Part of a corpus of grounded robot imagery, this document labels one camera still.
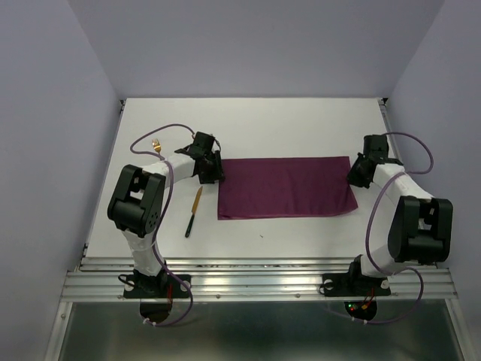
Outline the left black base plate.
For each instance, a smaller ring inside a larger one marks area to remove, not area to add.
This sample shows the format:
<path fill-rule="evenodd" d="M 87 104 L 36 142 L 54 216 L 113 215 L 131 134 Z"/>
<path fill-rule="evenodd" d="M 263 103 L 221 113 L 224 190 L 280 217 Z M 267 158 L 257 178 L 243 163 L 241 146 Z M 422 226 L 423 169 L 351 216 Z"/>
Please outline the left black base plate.
<path fill-rule="evenodd" d="M 125 299 L 188 299 L 187 289 L 174 277 L 161 272 L 160 275 L 145 276 L 140 273 L 121 274 L 118 280 L 123 284 Z"/>

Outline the purple cloth napkin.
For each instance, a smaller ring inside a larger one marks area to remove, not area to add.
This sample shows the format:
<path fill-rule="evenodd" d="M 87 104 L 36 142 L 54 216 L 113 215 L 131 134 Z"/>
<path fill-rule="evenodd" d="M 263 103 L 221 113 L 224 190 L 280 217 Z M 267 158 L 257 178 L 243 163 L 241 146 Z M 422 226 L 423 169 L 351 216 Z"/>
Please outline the purple cloth napkin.
<path fill-rule="evenodd" d="M 336 217 L 358 208 L 347 156 L 226 159 L 217 218 Z"/>

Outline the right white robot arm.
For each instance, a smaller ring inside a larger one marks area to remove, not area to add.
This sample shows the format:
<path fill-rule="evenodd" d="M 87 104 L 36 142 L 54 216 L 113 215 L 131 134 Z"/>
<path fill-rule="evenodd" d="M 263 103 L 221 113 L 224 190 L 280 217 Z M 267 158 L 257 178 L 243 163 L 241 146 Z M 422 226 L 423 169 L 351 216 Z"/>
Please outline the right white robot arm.
<path fill-rule="evenodd" d="M 405 134 L 426 151 L 429 167 L 424 171 L 408 171 L 402 161 L 389 156 L 389 133 L 366 135 L 363 151 L 347 175 L 354 187 L 380 188 L 365 233 L 365 252 L 349 265 L 346 285 L 354 293 L 363 293 L 372 285 L 379 286 L 387 276 L 403 270 L 406 262 L 430 265 L 448 258 L 452 233 L 453 204 L 425 191 L 412 176 L 429 173 L 434 157 L 417 137 Z M 386 244 L 372 251 L 372 224 L 384 196 L 395 206 Z"/>

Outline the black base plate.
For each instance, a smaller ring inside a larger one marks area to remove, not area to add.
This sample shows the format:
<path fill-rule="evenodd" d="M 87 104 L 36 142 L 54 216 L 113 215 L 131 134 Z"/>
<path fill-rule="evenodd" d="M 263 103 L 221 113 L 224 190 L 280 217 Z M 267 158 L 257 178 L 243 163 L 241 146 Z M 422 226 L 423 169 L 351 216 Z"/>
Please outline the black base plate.
<path fill-rule="evenodd" d="M 387 278 L 371 278 L 364 275 L 349 276 L 347 273 L 322 274 L 319 292 L 326 297 L 390 296 Z"/>
<path fill-rule="evenodd" d="M 145 276 L 140 273 L 121 274 L 118 280 L 123 284 L 125 299 L 188 299 L 187 289 L 174 277 L 161 272 L 160 275 Z"/>

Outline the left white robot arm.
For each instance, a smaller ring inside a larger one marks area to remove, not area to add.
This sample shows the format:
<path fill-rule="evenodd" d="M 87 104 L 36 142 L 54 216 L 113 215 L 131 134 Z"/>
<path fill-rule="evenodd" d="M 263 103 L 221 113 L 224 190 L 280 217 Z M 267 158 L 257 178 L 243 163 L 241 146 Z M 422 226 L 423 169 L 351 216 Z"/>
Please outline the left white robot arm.
<path fill-rule="evenodd" d="M 220 145 L 203 132 L 193 135 L 192 143 L 161 155 L 161 145 L 153 141 L 153 155 L 159 160 L 143 168 L 126 165 L 120 172 L 107 207 L 107 217 L 126 238 L 134 260 L 130 275 L 120 275 L 127 299 L 160 299 L 187 291 L 190 276 L 174 276 L 168 270 L 156 243 L 157 233 L 172 199 L 174 184 L 196 177 L 201 185 L 225 179 Z"/>

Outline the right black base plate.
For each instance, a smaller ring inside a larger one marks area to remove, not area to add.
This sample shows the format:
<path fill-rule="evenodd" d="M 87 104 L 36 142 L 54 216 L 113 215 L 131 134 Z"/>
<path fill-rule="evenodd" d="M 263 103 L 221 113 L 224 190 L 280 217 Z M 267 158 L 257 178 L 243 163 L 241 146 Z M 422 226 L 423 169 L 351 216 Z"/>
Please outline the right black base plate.
<path fill-rule="evenodd" d="M 347 273 L 322 274 L 319 292 L 326 297 L 390 296 L 387 278 L 371 278 L 364 275 L 349 276 Z"/>

